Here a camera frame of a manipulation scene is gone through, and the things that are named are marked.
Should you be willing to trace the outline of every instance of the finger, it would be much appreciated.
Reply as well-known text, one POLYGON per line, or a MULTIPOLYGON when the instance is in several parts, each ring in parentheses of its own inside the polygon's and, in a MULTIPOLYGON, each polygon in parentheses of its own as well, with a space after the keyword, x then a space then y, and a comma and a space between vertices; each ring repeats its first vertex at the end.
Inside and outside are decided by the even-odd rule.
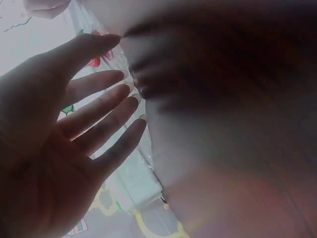
POLYGON ((73 143, 82 153, 90 156, 128 121, 140 101, 139 94, 126 98, 101 122, 73 140, 73 143))
POLYGON ((24 0, 27 11, 47 10, 69 3, 70 0, 24 0))
POLYGON ((66 88, 65 100, 62 108, 64 109, 91 94, 107 89, 120 82, 123 79, 123 76, 123 72, 119 70, 108 70, 70 81, 66 88))
POLYGON ((142 115, 110 149, 93 161, 94 176, 99 183, 104 182, 138 146, 146 125, 146 115, 142 115))
POLYGON ((57 128, 66 138, 75 138, 118 106, 132 89, 131 82, 114 87, 73 114, 61 119, 56 125, 57 128))
POLYGON ((66 86, 89 60, 101 56, 119 42, 120 37, 117 35, 80 34, 73 40, 34 57, 33 66, 52 75, 51 79, 55 84, 66 86))
POLYGON ((70 1, 67 1, 67 2, 63 3, 62 5, 59 5, 59 6, 56 6, 53 8, 29 10, 28 15, 41 17, 41 18, 47 18, 47 19, 53 19, 56 16, 63 13, 66 10, 66 8, 68 8, 69 3, 70 3, 70 1))

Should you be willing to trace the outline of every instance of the open palm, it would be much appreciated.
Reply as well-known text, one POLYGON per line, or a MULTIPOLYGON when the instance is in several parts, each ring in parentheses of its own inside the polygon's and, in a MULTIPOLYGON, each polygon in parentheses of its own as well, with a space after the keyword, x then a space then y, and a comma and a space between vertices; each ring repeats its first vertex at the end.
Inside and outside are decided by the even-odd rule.
POLYGON ((114 35, 84 34, 0 79, 1 237, 57 238, 67 233, 139 143, 144 119, 136 120, 99 158, 89 158, 137 109, 140 97, 128 97, 129 84, 57 121, 63 108, 123 79, 122 72, 110 70, 69 82, 90 59, 119 41, 114 35))

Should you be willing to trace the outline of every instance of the blurry object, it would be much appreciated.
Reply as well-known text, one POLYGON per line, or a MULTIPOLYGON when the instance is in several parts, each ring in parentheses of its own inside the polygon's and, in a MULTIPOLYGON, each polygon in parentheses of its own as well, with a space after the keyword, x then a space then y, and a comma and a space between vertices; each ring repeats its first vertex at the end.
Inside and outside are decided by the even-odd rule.
POLYGON ((63 13, 70 0, 23 0, 29 16, 53 19, 63 13))

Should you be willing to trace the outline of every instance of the green leaf sticker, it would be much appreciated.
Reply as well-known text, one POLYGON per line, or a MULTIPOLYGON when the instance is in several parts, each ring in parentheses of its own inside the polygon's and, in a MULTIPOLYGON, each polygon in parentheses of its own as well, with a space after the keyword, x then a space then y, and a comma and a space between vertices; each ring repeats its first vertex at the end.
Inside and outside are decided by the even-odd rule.
POLYGON ((74 105, 70 105, 67 108, 62 110, 62 112, 65 114, 68 114, 69 112, 73 112, 73 111, 74 111, 74 105))
POLYGON ((83 34, 84 33, 84 29, 81 29, 78 33, 77 33, 77 35, 80 35, 80 34, 83 34))

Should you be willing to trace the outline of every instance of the skin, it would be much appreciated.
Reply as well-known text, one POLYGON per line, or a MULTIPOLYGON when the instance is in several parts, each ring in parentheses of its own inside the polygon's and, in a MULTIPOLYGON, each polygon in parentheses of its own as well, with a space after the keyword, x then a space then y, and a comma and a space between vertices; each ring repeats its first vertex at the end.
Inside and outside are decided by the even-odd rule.
POLYGON ((89 158, 138 107, 125 84, 57 121, 63 108, 123 79, 122 72, 110 70, 70 81, 119 41, 115 35, 83 34, 0 78, 1 237, 66 234, 138 145, 146 127, 143 119, 134 121, 103 155, 89 158))

